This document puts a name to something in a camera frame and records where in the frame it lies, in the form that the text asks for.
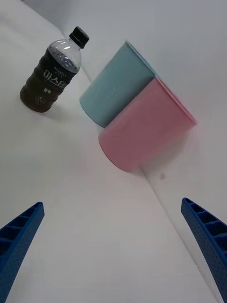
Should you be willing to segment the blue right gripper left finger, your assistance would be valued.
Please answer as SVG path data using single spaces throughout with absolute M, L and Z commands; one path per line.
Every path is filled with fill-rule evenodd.
M 0 302 L 4 303 L 44 218 L 44 205 L 37 202 L 0 230 Z

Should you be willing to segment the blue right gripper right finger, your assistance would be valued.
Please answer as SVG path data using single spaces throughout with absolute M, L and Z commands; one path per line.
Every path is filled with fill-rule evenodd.
M 223 302 L 227 302 L 227 225 L 188 198 L 181 213 L 208 264 Z

